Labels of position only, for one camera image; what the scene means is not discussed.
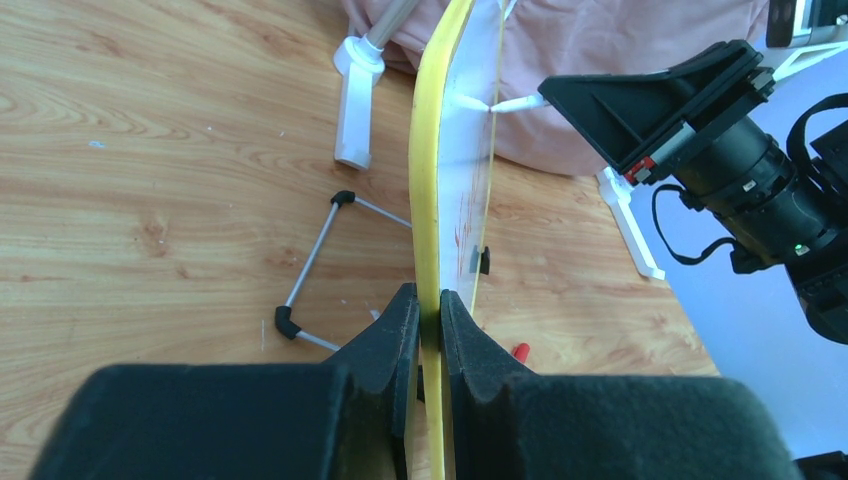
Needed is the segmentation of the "red marker cap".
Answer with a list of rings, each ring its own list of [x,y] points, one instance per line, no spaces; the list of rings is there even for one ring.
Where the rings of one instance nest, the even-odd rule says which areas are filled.
[[[521,364],[527,362],[531,347],[528,343],[520,343],[512,350],[512,356]]]

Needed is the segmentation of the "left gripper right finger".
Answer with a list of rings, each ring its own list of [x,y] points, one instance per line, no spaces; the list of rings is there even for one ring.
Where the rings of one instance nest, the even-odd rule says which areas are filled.
[[[543,375],[441,295],[459,479],[797,479],[765,406],[721,377]]]

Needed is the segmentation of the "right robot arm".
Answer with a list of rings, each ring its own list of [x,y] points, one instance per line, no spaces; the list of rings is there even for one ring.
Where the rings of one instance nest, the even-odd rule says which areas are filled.
[[[676,193],[726,229],[733,270],[785,267],[812,330],[847,340],[847,127],[808,141],[811,116],[843,109],[835,94],[793,124],[784,145],[750,113],[775,81],[748,42],[718,42],[668,69],[559,75],[538,86],[629,185]]]

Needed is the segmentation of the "white marker pen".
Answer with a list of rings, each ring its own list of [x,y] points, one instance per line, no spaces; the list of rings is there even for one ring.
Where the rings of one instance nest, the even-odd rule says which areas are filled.
[[[549,105],[541,94],[533,94],[524,97],[519,97],[511,100],[499,102],[489,108],[489,111],[496,114],[515,113],[525,110],[542,108]]]

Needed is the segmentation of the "yellow framed whiteboard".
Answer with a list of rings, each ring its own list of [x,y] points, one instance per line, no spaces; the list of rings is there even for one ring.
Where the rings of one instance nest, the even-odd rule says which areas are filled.
[[[449,448],[440,295],[474,308],[491,189],[502,38],[509,1],[451,1],[418,69],[409,194],[430,476],[456,476]]]

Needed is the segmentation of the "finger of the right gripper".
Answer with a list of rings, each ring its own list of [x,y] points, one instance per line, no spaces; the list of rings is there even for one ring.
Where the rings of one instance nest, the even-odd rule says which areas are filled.
[[[538,93],[619,174],[672,174],[762,102],[762,55],[718,42],[650,74],[551,76]]]

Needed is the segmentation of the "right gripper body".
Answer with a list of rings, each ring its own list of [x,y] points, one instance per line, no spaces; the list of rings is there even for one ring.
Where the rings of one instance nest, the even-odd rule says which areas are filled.
[[[635,185],[664,179],[763,103],[774,81],[751,46],[710,46],[656,73],[621,80],[634,145],[619,173]]]

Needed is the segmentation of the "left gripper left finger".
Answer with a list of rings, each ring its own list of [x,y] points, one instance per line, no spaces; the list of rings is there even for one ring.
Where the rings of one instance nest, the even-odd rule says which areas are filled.
[[[319,363],[117,364],[60,415],[34,479],[407,479],[419,303],[402,285]]]

